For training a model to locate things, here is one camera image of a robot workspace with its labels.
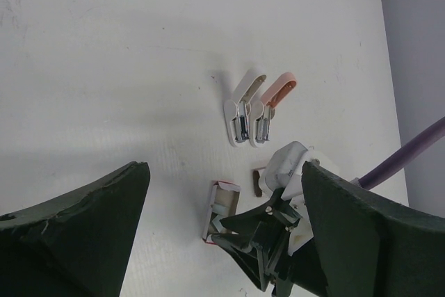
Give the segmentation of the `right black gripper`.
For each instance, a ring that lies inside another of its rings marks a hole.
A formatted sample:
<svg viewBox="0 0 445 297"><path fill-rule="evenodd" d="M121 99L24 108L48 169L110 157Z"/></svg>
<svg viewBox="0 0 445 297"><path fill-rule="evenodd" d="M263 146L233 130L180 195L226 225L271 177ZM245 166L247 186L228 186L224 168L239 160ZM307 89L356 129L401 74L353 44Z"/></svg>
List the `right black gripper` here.
<svg viewBox="0 0 445 297"><path fill-rule="evenodd" d="M228 233L212 234L211 240L261 291L272 284L272 296L290 296L296 285L316 296L328 296L327 279L314 240L288 254L290 234L300 216L289 200L282 199L283 192L279 188L266 203L222 219Z"/></svg>

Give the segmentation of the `red white staple box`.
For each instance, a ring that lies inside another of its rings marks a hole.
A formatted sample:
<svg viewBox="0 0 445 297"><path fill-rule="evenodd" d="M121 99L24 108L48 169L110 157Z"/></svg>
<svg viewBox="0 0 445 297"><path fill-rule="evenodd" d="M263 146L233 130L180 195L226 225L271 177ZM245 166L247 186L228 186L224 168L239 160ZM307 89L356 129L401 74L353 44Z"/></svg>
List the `red white staple box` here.
<svg viewBox="0 0 445 297"><path fill-rule="evenodd" d="M259 180L264 170L265 167L255 168L252 170L252 186L256 198L261 198L263 196L263 191L260 187Z"/></svg>

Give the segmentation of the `staple box tray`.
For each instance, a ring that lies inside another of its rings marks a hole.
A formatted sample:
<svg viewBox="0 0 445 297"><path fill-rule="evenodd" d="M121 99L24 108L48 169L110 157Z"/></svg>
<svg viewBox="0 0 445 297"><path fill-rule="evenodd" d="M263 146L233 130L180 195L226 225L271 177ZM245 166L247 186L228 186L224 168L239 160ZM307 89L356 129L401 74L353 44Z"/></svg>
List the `staple box tray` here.
<svg viewBox="0 0 445 297"><path fill-rule="evenodd" d="M211 181L204 215L203 242L214 245L211 239L213 234L232 234L221 220L236 214L240 193L241 187L232 182Z"/></svg>

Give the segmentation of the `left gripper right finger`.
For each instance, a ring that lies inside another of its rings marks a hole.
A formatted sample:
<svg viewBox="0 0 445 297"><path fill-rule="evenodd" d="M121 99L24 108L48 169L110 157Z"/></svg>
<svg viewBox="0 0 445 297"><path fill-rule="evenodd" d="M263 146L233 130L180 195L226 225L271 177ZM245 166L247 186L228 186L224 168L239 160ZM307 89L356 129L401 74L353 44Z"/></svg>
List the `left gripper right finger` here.
<svg viewBox="0 0 445 297"><path fill-rule="evenodd" d="M307 162L302 188L328 296L443 296L444 219Z"/></svg>

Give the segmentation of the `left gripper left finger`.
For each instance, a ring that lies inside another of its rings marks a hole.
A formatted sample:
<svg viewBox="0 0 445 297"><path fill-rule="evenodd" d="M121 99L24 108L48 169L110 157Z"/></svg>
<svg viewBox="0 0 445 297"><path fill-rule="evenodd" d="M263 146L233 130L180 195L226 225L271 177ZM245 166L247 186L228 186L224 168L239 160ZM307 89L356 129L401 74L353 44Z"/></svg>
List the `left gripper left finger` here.
<svg viewBox="0 0 445 297"><path fill-rule="evenodd" d="M1 216L2 296L119 296L150 182L131 162Z"/></svg>

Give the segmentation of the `white stapler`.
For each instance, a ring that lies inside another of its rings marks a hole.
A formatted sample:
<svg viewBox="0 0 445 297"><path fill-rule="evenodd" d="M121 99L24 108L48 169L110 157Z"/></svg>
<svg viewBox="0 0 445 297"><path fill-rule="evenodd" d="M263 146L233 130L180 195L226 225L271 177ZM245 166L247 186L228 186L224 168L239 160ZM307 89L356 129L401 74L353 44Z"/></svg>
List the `white stapler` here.
<svg viewBox="0 0 445 297"><path fill-rule="evenodd" d="M231 97L223 104L227 136L233 147L242 147L250 139L250 102L266 77L266 73L261 68L251 67L240 80Z"/></svg>

